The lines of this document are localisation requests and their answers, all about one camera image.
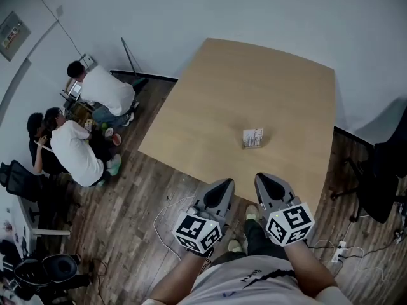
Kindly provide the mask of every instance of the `white cable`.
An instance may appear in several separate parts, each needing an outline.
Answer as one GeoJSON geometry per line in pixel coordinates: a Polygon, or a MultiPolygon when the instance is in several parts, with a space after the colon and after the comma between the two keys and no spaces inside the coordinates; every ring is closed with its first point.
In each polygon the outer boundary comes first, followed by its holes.
{"type": "Polygon", "coordinates": [[[179,255],[176,254],[173,250],[171,250],[171,248],[168,247],[166,244],[164,244],[163,240],[161,239],[160,234],[158,234],[157,228],[155,227],[155,222],[156,222],[158,216],[161,215],[161,213],[162,213],[165,209],[167,209],[167,208],[169,208],[169,207],[172,207],[172,206],[175,206],[175,205],[177,205],[178,203],[184,201],[185,199],[194,198],[194,197],[195,197],[195,196],[186,196],[185,198],[182,198],[181,200],[179,200],[179,201],[177,201],[177,202],[175,202],[175,203],[173,203],[173,204],[171,204],[171,205],[169,205],[169,206],[166,206],[166,207],[162,208],[161,211],[158,213],[157,217],[155,217],[154,222],[153,222],[154,230],[155,230],[155,232],[156,232],[158,238],[160,239],[160,242],[162,243],[162,245],[164,245],[167,249],[169,249],[172,253],[174,253],[174,255],[175,255],[175,256],[178,258],[178,260],[180,260],[180,261],[181,261],[181,258],[179,257],[179,255]]]}
{"type": "Polygon", "coordinates": [[[362,250],[362,257],[361,257],[361,259],[359,260],[359,263],[357,264],[357,267],[356,267],[356,270],[358,270],[358,272],[363,272],[363,271],[367,271],[367,270],[379,269],[380,272],[382,273],[382,281],[388,281],[388,280],[389,280],[389,279],[384,279],[384,276],[383,276],[383,269],[382,269],[382,268],[373,267],[373,268],[360,269],[361,262],[362,262],[363,257],[364,257],[364,250],[363,250],[363,248],[361,248],[361,247],[350,247],[350,248],[343,248],[343,249],[344,249],[344,250],[350,250],[350,249],[352,249],[352,248],[358,248],[359,250],[362,250]]]}
{"type": "Polygon", "coordinates": [[[348,229],[346,230],[345,236],[342,238],[342,241],[345,241],[345,238],[346,238],[346,236],[348,235],[348,232],[349,232],[350,225],[352,225],[352,224],[353,224],[353,222],[349,222],[348,229]]]}
{"type": "Polygon", "coordinates": [[[320,241],[327,241],[328,243],[330,243],[332,246],[333,246],[333,253],[331,254],[331,257],[335,254],[335,248],[336,248],[336,246],[335,245],[333,245],[333,243],[331,242],[331,241],[328,241],[328,240],[319,240],[317,243],[315,243],[315,245],[313,246],[313,247],[316,247],[317,246],[317,244],[320,242],[320,241]]]}

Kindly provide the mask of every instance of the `woman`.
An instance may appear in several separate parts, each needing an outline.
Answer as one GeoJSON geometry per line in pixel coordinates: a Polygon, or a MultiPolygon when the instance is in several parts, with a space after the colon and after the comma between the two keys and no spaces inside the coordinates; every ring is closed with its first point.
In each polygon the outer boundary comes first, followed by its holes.
{"type": "Polygon", "coordinates": [[[102,185],[106,172],[112,176],[118,173],[120,155],[111,159],[104,139],[98,139],[98,135],[92,137],[77,122],[66,120],[58,107],[47,110],[45,125],[52,132],[50,144],[53,152],[80,185],[102,185]]]}
{"type": "Polygon", "coordinates": [[[57,157],[51,149],[49,137],[51,133],[43,124],[43,115],[41,113],[31,114],[27,122],[27,131],[30,137],[29,147],[32,158],[32,165],[36,173],[44,171],[50,175],[67,173],[67,170],[60,164],[57,157]]]}

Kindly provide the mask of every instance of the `white box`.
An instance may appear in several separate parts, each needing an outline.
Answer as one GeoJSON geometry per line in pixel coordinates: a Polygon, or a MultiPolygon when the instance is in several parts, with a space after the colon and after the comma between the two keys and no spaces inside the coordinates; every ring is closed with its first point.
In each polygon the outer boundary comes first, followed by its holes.
{"type": "Polygon", "coordinates": [[[266,232],[273,241],[285,246],[303,240],[315,224],[306,203],[272,212],[268,217],[266,232]]]}
{"type": "Polygon", "coordinates": [[[172,234],[182,246],[200,253],[208,251],[222,237],[217,221],[186,212],[179,215],[172,234]]]}

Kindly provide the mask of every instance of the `table top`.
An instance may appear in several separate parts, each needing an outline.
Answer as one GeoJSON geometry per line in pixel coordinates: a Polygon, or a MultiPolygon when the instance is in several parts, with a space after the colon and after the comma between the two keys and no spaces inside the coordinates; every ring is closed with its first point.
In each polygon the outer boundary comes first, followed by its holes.
{"type": "Polygon", "coordinates": [[[335,72],[261,46],[207,39],[173,87],[140,152],[207,183],[231,177],[257,202],[254,176],[290,183],[315,213],[335,120],[335,72]],[[242,149],[244,129],[264,128],[242,149]]]}

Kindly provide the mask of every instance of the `wall baseboard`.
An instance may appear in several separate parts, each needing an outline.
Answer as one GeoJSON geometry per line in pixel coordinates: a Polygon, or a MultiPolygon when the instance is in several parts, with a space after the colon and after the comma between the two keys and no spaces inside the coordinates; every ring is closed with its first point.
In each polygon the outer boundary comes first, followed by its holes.
{"type": "MultiPolygon", "coordinates": [[[[124,74],[127,76],[134,76],[134,73],[132,71],[124,71],[124,70],[117,70],[117,69],[111,69],[110,70],[111,74],[124,74]]],[[[172,78],[172,77],[164,77],[164,76],[159,76],[157,74],[142,74],[139,72],[135,73],[139,77],[144,77],[148,79],[157,79],[157,80],[165,80],[165,81],[170,81],[171,83],[176,83],[178,81],[177,78],[172,78]]]]}
{"type": "Polygon", "coordinates": [[[344,135],[344,136],[346,136],[346,137],[348,137],[348,138],[350,138],[350,139],[352,139],[353,141],[356,141],[356,142],[366,146],[367,148],[372,148],[373,147],[373,145],[370,142],[367,142],[367,141],[365,141],[365,140],[363,140],[363,139],[361,139],[359,137],[356,137],[354,134],[352,134],[352,133],[350,133],[350,132],[348,132],[348,131],[346,131],[344,129],[338,128],[337,126],[334,126],[333,130],[340,133],[340,134],[342,134],[342,135],[344,135]]]}

